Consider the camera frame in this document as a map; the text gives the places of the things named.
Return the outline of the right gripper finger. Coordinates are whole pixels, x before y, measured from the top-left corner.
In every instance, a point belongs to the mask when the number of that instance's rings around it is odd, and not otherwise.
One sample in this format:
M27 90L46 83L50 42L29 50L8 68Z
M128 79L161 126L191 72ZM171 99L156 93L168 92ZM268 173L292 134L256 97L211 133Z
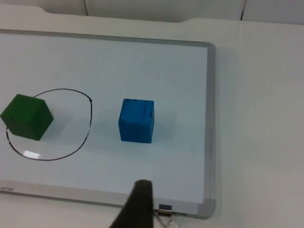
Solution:
M153 190L150 180L138 180L112 228L153 228Z

